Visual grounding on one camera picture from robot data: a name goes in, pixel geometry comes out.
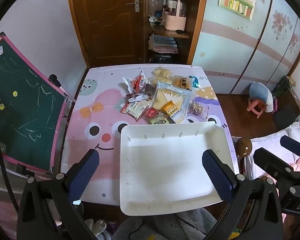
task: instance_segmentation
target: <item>blue gripper pad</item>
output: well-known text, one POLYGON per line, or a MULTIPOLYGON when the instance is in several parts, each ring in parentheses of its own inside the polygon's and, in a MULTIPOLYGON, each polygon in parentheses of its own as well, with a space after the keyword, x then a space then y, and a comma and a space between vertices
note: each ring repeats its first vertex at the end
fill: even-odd
POLYGON ((226 171, 224 171, 224 168, 228 166, 223 164, 212 150, 206 150, 202 154, 202 165, 210 177, 219 197, 223 201, 226 201, 227 204, 230 204, 234 197, 233 189, 236 185, 233 184, 227 176, 226 171))
POLYGON ((99 166, 98 151, 90 149, 79 163, 74 164, 67 172, 67 195, 72 203, 80 199, 94 172, 99 166))
POLYGON ((296 140, 284 135, 280 138, 280 144, 282 147, 300 156, 300 143, 296 140))

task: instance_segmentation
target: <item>pink basket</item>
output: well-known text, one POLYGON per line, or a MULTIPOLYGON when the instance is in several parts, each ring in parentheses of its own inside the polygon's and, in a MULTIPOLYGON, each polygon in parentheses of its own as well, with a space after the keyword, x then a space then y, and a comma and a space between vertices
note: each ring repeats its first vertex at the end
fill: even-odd
POLYGON ((177 2, 177 14, 176 16, 170 15, 169 12, 162 12, 162 24, 169 31, 185 30, 186 17, 180 17, 180 0, 177 2))

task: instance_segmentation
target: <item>red cartoon nose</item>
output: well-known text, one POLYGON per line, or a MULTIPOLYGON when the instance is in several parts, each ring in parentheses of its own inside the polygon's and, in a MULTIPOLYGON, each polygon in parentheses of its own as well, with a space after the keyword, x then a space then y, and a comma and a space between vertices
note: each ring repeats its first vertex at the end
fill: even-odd
POLYGON ((108 142, 111 139, 111 135, 108 133, 105 133, 102 138, 101 138, 104 142, 108 142))

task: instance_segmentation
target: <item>black cable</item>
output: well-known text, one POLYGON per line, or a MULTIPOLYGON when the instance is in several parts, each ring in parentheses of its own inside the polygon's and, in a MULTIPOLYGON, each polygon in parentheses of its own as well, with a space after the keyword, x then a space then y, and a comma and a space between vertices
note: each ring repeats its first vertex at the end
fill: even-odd
POLYGON ((199 228, 196 228, 195 226, 191 225, 189 222, 185 221, 184 219, 182 219, 181 217, 177 216, 176 214, 173 214, 176 218, 178 218, 179 220, 181 220, 182 222, 184 222, 185 224, 187 224, 188 226, 191 226, 194 229, 197 229, 198 231, 200 231, 201 233, 203 233, 204 235, 207 235, 207 233, 202 232, 199 228))
POLYGON ((16 200, 16 198, 13 194, 10 182, 9 182, 6 166, 4 165, 4 161, 3 161, 3 157, 2 157, 1 148, 0 148, 0 168, 1 168, 1 173, 2 173, 2 176, 3 176, 4 183, 6 184, 6 187, 7 187, 8 193, 9 193, 9 197, 11 199, 11 202, 12 202, 16 212, 18 213, 19 206, 18 206, 17 200, 16 200))
POLYGON ((131 235, 134 234, 135 232, 139 231, 140 228, 145 224, 145 222, 146 222, 145 219, 142 217, 142 223, 141 223, 141 226, 139 226, 137 230, 134 230, 133 232, 131 232, 131 233, 128 235, 128 239, 129 239, 129 240, 130 240, 131 235))

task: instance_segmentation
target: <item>gray plush clothing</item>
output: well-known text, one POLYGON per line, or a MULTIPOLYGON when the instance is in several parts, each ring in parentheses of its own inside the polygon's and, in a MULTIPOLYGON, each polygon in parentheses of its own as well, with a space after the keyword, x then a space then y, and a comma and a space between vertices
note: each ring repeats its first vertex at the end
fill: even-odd
POLYGON ((129 217, 112 239, 128 240, 129 234, 141 226, 143 219, 145 223, 130 236, 131 240, 202 240, 204 233, 209 233, 216 223, 215 218, 204 208, 169 215, 129 217))

